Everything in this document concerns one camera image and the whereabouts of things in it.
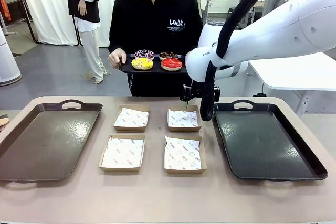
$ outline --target curtain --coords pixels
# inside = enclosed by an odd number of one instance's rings
[[[67,0],[27,0],[38,40],[46,44],[76,45],[72,17],[68,14]],[[114,0],[99,0],[101,27],[99,45],[109,45],[109,32]]]

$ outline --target red donut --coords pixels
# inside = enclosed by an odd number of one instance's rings
[[[182,62],[177,59],[165,59],[161,61],[161,67],[167,71],[178,71],[182,68]]]

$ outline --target white pants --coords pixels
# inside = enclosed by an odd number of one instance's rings
[[[80,32],[80,37],[83,41],[84,51],[88,58],[89,65],[93,71],[93,76],[96,81],[104,80],[104,73],[106,73],[103,62],[99,56],[99,40],[97,29],[93,31]]]

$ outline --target cardboard box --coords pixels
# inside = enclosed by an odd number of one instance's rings
[[[206,170],[206,159],[205,159],[205,148],[204,148],[204,142],[201,136],[167,136],[171,138],[176,138],[176,139],[186,139],[186,140],[196,140],[200,142],[200,149],[199,149],[199,156],[201,159],[201,169],[199,170],[175,170],[175,169],[166,169],[166,164],[164,164],[164,169],[167,171],[167,173],[189,173],[189,174],[201,174],[204,173]]]
[[[123,108],[142,111],[142,112],[148,112],[148,119],[149,119],[150,107],[148,105],[135,105],[135,104],[120,105],[117,111],[117,115],[114,119],[114,123],[113,123],[113,127],[115,128],[116,131],[144,132],[148,125],[148,121],[147,121],[147,125],[143,127],[123,127],[123,126],[114,125]]]
[[[103,167],[102,163],[103,163],[103,158],[104,158],[104,154],[106,151],[106,147],[109,143],[109,141],[106,142],[106,145],[104,147],[104,150],[101,154],[100,157],[100,161],[99,161],[99,168],[102,169],[105,172],[138,172],[140,171],[141,165],[142,165],[142,158],[143,158],[143,152],[145,149],[145,136],[144,135],[111,135],[109,137],[110,138],[122,138],[122,139],[134,139],[134,140],[142,140],[143,144],[142,144],[142,152],[141,152],[141,160],[140,160],[140,166],[139,167],[135,167],[135,168],[110,168],[110,167]]]
[[[186,112],[196,111],[198,127],[170,127],[169,126],[169,110],[186,111]],[[167,111],[167,124],[168,124],[168,130],[171,131],[171,132],[198,132],[198,131],[200,131],[200,129],[202,127],[202,118],[201,118],[201,114],[199,113],[198,106],[189,105],[188,108],[186,106],[172,106],[172,107],[169,107],[169,109]]]

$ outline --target black pants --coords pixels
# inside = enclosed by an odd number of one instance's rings
[[[128,82],[134,97],[179,97],[191,85],[186,73],[128,74]]]

